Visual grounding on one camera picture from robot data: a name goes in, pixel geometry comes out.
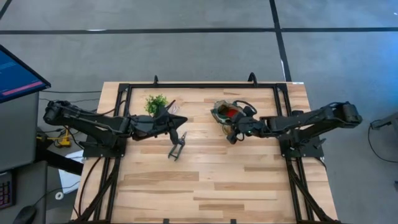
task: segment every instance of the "monitor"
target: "monitor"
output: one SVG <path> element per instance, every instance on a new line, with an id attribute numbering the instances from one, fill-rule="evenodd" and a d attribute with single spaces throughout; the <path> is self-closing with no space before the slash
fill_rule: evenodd
<path id="1" fill-rule="evenodd" d="M 47 80 L 0 45 L 0 103 L 50 87 Z"/>

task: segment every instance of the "green plant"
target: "green plant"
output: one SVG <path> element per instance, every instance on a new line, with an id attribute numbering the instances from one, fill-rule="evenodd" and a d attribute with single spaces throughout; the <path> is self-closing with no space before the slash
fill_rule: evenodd
<path id="1" fill-rule="evenodd" d="M 146 100 L 147 104 L 145 105 L 145 110 L 149 114 L 156 114 L 159 107 L 166 106 L 167 104 L 166 97 L 161 94 L 156 97 L 149 95 L 149 97 Z"/>

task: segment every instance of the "wooden tabletop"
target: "wooden tabletop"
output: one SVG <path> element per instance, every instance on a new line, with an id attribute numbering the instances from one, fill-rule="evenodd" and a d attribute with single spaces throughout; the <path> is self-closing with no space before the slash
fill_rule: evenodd
<path id="1" fill-rule="evenodd" d="M 99 113 L 114 108 L 118 85 L 119 82 L 104 84 Z M 309 111 L 304 85 L 287 86 L 292 109 Z M 169 136 L 138 142 L 128 139 L 119 171 L 113 223 L 161 223 L 164 218 L 171 223 L 229 223 L 233 218 L 238 223 L 295 223 L 285 159 L 280 155 L 278 141 L 250 137 L 231 145 L 210 114 L 214 102 L 239 99 L 258 110 L 256 118 L 274 116 L 277 113 L 272 90 L 133 89 L 130 113 L 147 114 L 146 98 L 159 94 L 169 101 L 176 100 L 176 114 L 188 117 L 177 130 L 179 135 L 187 131 L 186 145 L 174 162 L 167 159 L 172 148 Z M 95 160 L 85 161 L 76 208 L 83 180 Z M 103 161 L 96 165 L 88 180 L 82 210 L 98 192 Z M 303 163 L 310 193 L 326 214 L 337 218 L 325 168 L 314 158 L 304 158 Z M 104 198 L 101 218 L 106 213 L 108 193 Z"/>

